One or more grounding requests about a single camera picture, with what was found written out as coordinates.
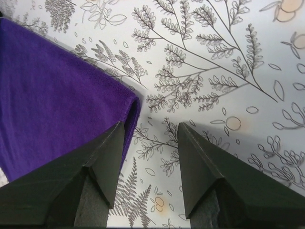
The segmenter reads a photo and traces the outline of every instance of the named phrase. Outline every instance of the line drawing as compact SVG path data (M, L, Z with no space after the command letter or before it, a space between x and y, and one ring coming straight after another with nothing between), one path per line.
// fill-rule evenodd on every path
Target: line drawing
M95 22L94 28L99 28L101 30L105 29L109 24L111 26L122 25L127 17L123 14L112 15L112 5L115 5L119 0L97 0L95 3L86 0L86 2L81 5L81 9L84 10L82 15L82 22L84 22L85 14L88 12L90 16L88 21Z
M295 102L292 102L291 110L293 113L282 109L282 114L286 120L293 124L293 126L285 126L279 122L272 122L272 125L278 130L296 130L305 128L305 107L301 109L299 105L297 105Z
M119 175L114 207L109 210L109 215L127 217L131 228L135 220L140 217L143 228L147 228L151 222L156 225L147 216L147 200L152 186L149 185L146 190L138 194L136 188L138 182L137 175L137 162L135 157L133 157L130 175L126 178L121 173Z
M162 226L166 227L166 228L176 228L173 224L171 224L171 219L170 218L168 218L167 224L163 223Z
M223 115L227 115L226 109L223 107L222 109ZM227 134L227 136L230 136L229 130L232 131L238 131L242 127L242 122L238 117L230 116L226 120L216 119L213 121L210 121L211 124L222 124L224 125L224 132Z
M213 136L211 133L209 133L209 131L202 131L203 132L203 137L208 140L209 142L213 143L214 145L218 146L219 148L228 151L229 147L230 147L230 143L228 142L223 142L223 139L221 137L217 138L215 136Z
M298 91L304 91L305 90L305 85L301 83L293 83L292 84L294 88Z
M98 68L121 83L123 82L122 78L127 77L147 89L147 87L145 87L141 82L141 77L145 75L145 70L134 57L130 58L130 56L122 50L119 50L120 55L113 54L103 41L99 42L103 47L97 43L95 44L96 48L91 48L91 50L94 51L95 58L88 56L87 48L81 44L76 45L72 53L93 66L98 67L98 63L109 66L109 68ZM119 68L115 62L120 62L122 68Z
M192 119L190 119L190 124L192 125L192 126L196 126L196 124L194 123L194 121L192 120Z
M142 123L139 127L136 127L133 138L134 144L137 144L139 141L142 145L142 150L137 150L139 154L139 159L149 161L153 157L155 151L162 154L163 147L169 147L172 152L169 160L161 158L161 166L166 176L170 177L174 172L174 167L179 165L179 156L178 156L178 125L172 123L169 118L165 117L162 124L166 127L165 135L168 136L169 140L166 142L161 142L158 140L157 136L149 137L148 131L149 128L143 127Z
M284 90L283 90L283 86L281 85L281 83L278 80L274 81L273 90L274 90L276 96L280 100L284 101L285 93L284 93Z
M261 172L280 180L285 186L290 187L293 185L305 190L305 177L300 168L304 163L305 153L301 151L297 154L293 150L283 150L281 139L277 135L274 137L268 136L267 143L269 144L269 149L261 144L257 144L258 148L263 151L264 158L271 159L277 157L280 159L281 165L275 166L273 163L268 162L268 168L266 168L254 154L251 154L248 162L256 165Z
M22 21L20 21L20 16L18 15L16 18L16 22L21 25L22 27L27 28L31 31L36 31L42 36L46 36L49 30L49 27L47 26L47 23L44 21L40 21L40 18L34 18L32 22L28 21L29 13L26 13L23 16Z
M305 65L302 63L298 63L296 65L297 70L301 73L301 74L305 74Z
M246 108L246 112L248 112L249 114L255 115L259 112L259 110L255 106L250 106L250 107Z
M151 168L145 168L145 171L152 177L156 176L156 173Z
M76 4L68 0L46 0L44 7L51 14L51 27L54 31L67 32Z
M275 8L274 21L289 22L292 21L296 13L303 6L304 0L281 0L269 3L260 9L260 12Z
M277 66L276 64L269 63L268 65L269 65L270 68L273 68L274 70L279 70L279 71L282 70L282 69L281 69L279 66Z
M264 91L255 77L255 69L264 64L263 57L259 55L261 52L260 43L258 42L257 32L251 24L248 24L246 31L247 54L244 54L239 44L231 31L231 27L243 21L242 15L248 13L250 10L245 5L250 0L233 1L232 8L229 10L227 1L224 4L227 6L228 19L220 17L218 11L215 9L211 1L205 1L207 5L202 5L199 8L192 9L187 0L155 0L157 10L165 14L165 18L161 19L161 25L169 30L172 36L179 36L181 42L173 42L170 38L165 38L155 28L157 18L151 8L143 6L142 8L134 8L132 13L133 18L140 24L140 29L135 29L132 37L139 44L138 52L147 52L156 45L158 40L167 42L164 51L166 52L165 63L161 70L156 74L159 79L159 84L155 84L155 88L159 94L151 94L146 98L151 112L158 112L161 109L167 109L167 112L175 112L179 109L179 105L184 108L192 106L193 102L199 102L198 111L205 111L213 109L215 104L219 103L219 99L229 93L243 86L251 86L256 90L262 92L270 99L277 102L277 100ZM176 8L180 7L182 13L182 20L178 19ZM217 31L215 24L220 21L228 34L231 36L234 43L228 43L223 39L221 34ZM208 52L211 54L211 59L196 54L190 51L186 46L186 40L191 39L194 35L192 25L200 23L203 27L210 27L215 34L197 34L196 40L207 46ZM224 65L216 62L217 59L230 58L233 52L240 54L236 59L232 59L235 72L230 71ZM189 63L188 56L196 56L205 62L213 64L213 67L204 68L192 65ZM193 73L177 76L174 73L174 68L182 68L184 66L192 67ZM220 94L214 92L207 95L199 95L200 89L203 87L203 77L209 71L214 69L222 69L224 71L223 81L215 83L210 79L209 82L212 87L219 89ZM244 81L244 84L237 84L235 79Z
M282 44L290 46L290 49L294 56L298 59L300 59L300 54L297 51L305 49L305 34L296 35L296 32L294 32L290 38L290 42L281 42Z

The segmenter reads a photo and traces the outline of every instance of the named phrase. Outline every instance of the orange fruit illustration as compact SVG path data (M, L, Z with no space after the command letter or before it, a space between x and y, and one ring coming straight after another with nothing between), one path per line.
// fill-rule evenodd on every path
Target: orange fruit illustration
M238 118L231 116L231 117L228 117L228 119L225 121L225 125L230 130L239 130L242 124Z
M279 22L287 22L292 20L296 15L296 12L287 13L284 10L277 8L275 11L275 20L278 20Z
M299 10L304 3L304 0L283 0L281 9L287 13Z
M296 36L293 44L297 49L305 49L305 34Z

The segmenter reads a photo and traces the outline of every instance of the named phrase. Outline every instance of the wallpaper pattern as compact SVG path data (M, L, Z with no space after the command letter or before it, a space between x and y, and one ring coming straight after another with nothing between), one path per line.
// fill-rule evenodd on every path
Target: wallpaper pattern
M108 226L190 226L182 121L305 195L304 0L0 0L0 10L141 99Z

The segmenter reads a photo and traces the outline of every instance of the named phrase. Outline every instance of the branch drawing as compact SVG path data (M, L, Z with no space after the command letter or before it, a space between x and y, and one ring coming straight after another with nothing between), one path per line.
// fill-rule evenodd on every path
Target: branch drawing
M47 26L47 23L44 21L40 21L40 18L35 18L32 20L32 22L28 22L28 16L29 13L26 13L23 16L23 20L20 21L20 17L18 16L16 18L16 22L20 24L22 27L27 28L28 30L31 31L37 31L39 34L42 36L46 36L49 30L49 27Z
M187 108L192 106L195 101L202 102L202 105L199 106L199 111L210 110L215 104L219 103L220 97L232 93L246 85L251 86L275 102L278 102L273 96L261 88L255 76L254 70L264 64L264 62L262 60L263 57L259 55L261 48L254 27L249 24L246 28L248 31L246 40L249 43L246 50L247 54L245 54L240 48L231 32L231 26L241 22L241 15L250 11L249 8L245 6L245 4L250 1L251 0L233 1L231 10L227 10L228 22L224 22L223 18L219 15L218 11L209 0L205 1L209 6L204 4L194 10L190 9L190 6L186 1L180 1L178 3L177 1L171 0L154 0L155 5L157 6L156 8L166 15L165 18L161 19L161 25L167 28L172 36L176 36L177 34L180 35L181 43L165 38L155 29L157 18L148 6L144 5L141 9L134 8L132 13L133 18L142 28L142 30L136 28L132 34L135 41L140 43L137 51L149 51L156 45L158 40L166 42L164 51L167 54L167 57L165 58L167 66L164 65L156 74L159 83L155 84L155 88L161 93L151 94L146 98L146 102L149 104L151 112L158 112L159 110L166 108L167 112L174 113L176 109L179 109L179 105ZM178 15L175 12L175 9L179 5L181 13L189 12L184 14L189 21L187 26L189 29L188 34L190 35L189 39L192 38L191 33L193 32L193 30L191 30L192 25L194 24L194 22L191 21L192 17L196 22L200 23L202 27L211 27L214 30L215 34L198 34L196 36L196 40L200 44L207 46L207 51L211 54L211 60L205 56L190 51L186 47L184 43L184 33L181 32L184 30L184 23L178 20ZM225 26L234 43L226 41L217 31L215 24L218 22ZM216 59L230 58L234 52L240 53L240 56L232 59L235 72L229 70L227 66L216 62ZM195 66L187 61L188 56L196 56L205 62L213 64L213 67L206 68ZM174 73L174 68L183 68L184 66L191 67L194 71L181 76ZM221 90L221 94L211 92L205 95L199 95L200 90L203 87L204 76L214 69L223 70L224 75L228 74L229 76L226 76L225 78L226 80L228 79L230 83L223 85L225 90ZM236 82L235 79L243 81L244 83ZM212 89L217 90L220 88L220 85L217 86L213 82L211 83L211 79L209 79L209 82L212 85Z
M68 0L46 0L44 5L46 12L51 14L51 27L54 31L66 33L71 16L75 13L75 4Z
M132 171L128 178L121 173L119 175L114 207L109 210L109 215L127 217L131 228L133 228L135 220L140 217L143 228L147 228L150 222L154 223L147 216L147 200L152 186L149 185L138 195L137 175L137 162L133 158Z
M166 142L161 142L158 140L156 135L153 135L153 138L149 136L149 129L144 128L142 124L139 127L136 127L133 137L134 144L137 144L141 141L142 150L137 150L139 154L139 159L143 158L143 160L149 161L150 158L153 157L155 151L160 152L162 154L163 148L167 147L171 152L171 156L169 160L164 158L161 159L161 168L163 172L165 172L166 176L170 177L174 172L174 167L179 165L179 157L178 157L178 125L172 123L169 118L164 118L162 122L163 125L166 126L166 131L164 134L168 136L168 140Z
M118 2L119 0L97 0L96 2L86 0L81 6L81 9L84 10L82 22L84 22L85 13L89 12L90 16L88 21L95 22L94 28L99 26L99 28L103 30L106 28L107 24L112 26L122 25L127 17L123 14L112 15L111 6Z
M282 110L283 117L288 120L292 125L286 126L278 122L272 122L272 125L278 130L296 130L305 128L305 107L301 109L295 102L291 103L292 112L285 109Z
M72 53L96 67L98 66L98 63L103 63L109 66L109 68L103 68L103 71L119 82L122 82L123 77L128 77L146 88L142 84L141 78L147 74L147 71L142 68L134 57L130 57L122 50L119 50L119 54L113 54L103 41L99 42L102 47L99 44L95 44L96 48L91 49L95 53L95 58L88 56L88 50L81 44L76 45ZM121 68L115 64L117 61L122 64Z
M277 135L274 137L268 136L267 143L269 144L269 149L266 149L261 144L257 145L258 148L263 151L264 158L271 159L277 157L280 159L282 165L277 167L273 163L268 162L267 169L254 154L251 154L251 157L248 158L248 162L256 165L263 173L281 180L282 183L288 187L294 185L305 190L305 177L300 168L304 163L305 153L301 151L297 154L293 150L284 150L281 152L281 139Z

